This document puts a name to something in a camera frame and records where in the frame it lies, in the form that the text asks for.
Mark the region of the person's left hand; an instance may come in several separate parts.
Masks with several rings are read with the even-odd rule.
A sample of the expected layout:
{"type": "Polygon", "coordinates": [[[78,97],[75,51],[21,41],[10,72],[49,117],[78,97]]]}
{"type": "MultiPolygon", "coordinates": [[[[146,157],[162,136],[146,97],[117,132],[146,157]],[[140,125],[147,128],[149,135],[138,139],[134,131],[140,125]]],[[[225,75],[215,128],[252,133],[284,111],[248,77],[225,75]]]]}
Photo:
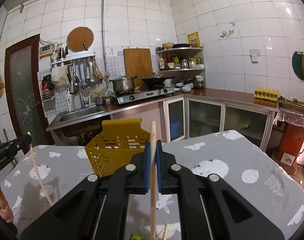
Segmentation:
{"type": "Polygon", "coordinates": [[[0,216],[3,220],[5,220],[7,223],[13,223],[14,216],[11,208],[9,207],[9,204],[5,198],[5,195],[3,194],[0,186],[0,216]]]}

